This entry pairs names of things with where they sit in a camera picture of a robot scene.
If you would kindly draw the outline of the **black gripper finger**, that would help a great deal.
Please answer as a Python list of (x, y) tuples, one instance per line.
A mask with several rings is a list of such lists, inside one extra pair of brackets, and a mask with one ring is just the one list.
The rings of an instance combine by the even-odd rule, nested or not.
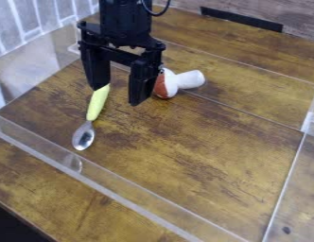
[(110, 60), (98, 48), (81, 49), (81, 61), (88, 83), (94, 91), (110, 83)]
[(148, 60), (139, 59), (132, 63), (129, 76), (129, 104), (132, 106), (140, 105), (151, 98), (159, 74), (159, 66), (151, 64)]

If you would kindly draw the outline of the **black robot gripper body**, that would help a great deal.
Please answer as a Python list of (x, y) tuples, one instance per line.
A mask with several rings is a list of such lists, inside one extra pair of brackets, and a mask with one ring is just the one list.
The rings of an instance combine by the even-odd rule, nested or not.
[(78, 42), (85, 66), (92, 62), (136, 60), (160, 67), (165, 45), (151, 36), (152, 18), (167, 13), (153, 10), (152, 0), (100, 0), (100, 22), (81, 21)]

